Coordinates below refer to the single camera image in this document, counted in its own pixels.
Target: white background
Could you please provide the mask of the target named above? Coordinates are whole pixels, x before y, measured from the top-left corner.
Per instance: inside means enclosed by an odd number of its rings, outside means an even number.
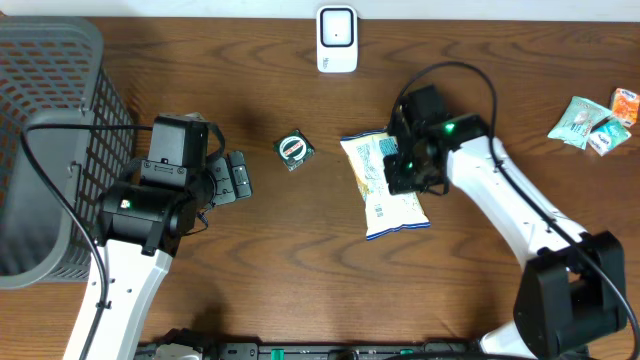
[[[638,21],[640,0],[0,0],[7,15],[314,18],[321,5],[364,19]]]

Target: plastic basket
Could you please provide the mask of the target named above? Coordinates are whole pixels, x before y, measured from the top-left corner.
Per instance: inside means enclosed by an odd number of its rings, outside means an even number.
[[[99,31],[82,19],[0,19],[0,288],[88,276],[85,240],[31,169],[19,135],[26,123],[132,123],[102,50]],[[29,143],[91,228],[98,195],[131,160],[134,134],[38,130]]]

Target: wood grain surface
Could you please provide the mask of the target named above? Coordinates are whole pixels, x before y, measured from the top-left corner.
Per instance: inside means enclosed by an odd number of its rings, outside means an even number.
[[[229,150],[245,152],[255,191],[183,239],[142,340],[190,327],[266,342],[420,342],[478,337],[509,321],[520,268],[473,202],[457,189],[423,195],[430,229],[366,242],[364,203],[339,144],[385,126],[407,79],[442,60],[493,79],[507,151],[568,216],[620,239],[640,309],[640,137],[602,158],[546,137],[572,96],[607,105],[616,87],[640,91],[639,25],[360,21],[358,69],[331,75],[316,69],[310,20],[92,21],[104,66],[140,122],[202,113]],[[488,117],[473,74],[446,69],[430,81],[454,113]],[[290,173],[272,146],[296,128],[317,153]],[[138,152],[148,146],[141,134]],[[0,359],[61,357],[83,294],[84,284],[0,292]],[[631,345],[627,330],[591,349],[621,359]]]

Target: blue and white package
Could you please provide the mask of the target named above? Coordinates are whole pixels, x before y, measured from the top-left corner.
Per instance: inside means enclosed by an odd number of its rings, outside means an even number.
[[[395,137],[389,136],[385,130],[374,130],[343,137],[340,145],[349,157],[364,199],[367,240],[402,229],[431,226],[415,193],[389,193],[383,158],[398,152]]]

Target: orange packet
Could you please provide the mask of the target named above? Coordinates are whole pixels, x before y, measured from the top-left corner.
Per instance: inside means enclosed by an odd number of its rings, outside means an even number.
[[[635,124],[638,119],[640,96],[625,89],[616,89],[611,96],[612,116],[626,127]]]

